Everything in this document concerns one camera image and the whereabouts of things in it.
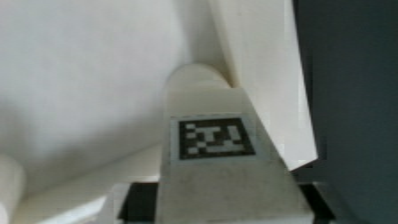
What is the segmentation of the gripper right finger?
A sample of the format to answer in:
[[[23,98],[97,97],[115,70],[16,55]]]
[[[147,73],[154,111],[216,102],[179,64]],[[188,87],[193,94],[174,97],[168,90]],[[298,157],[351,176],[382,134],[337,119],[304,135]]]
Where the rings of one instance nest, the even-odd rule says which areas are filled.
[[[312,224],[343,224],[343,207],[327,184],[305,182],[298,184],[298,187],[314,213]]]

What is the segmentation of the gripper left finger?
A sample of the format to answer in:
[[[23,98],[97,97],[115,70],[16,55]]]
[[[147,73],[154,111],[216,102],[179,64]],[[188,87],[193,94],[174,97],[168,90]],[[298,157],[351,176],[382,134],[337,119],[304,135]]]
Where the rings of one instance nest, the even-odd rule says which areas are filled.
[[[117,215],[119,224],[154,224],[156,194],[156,182],[135,182],[129,185]]]

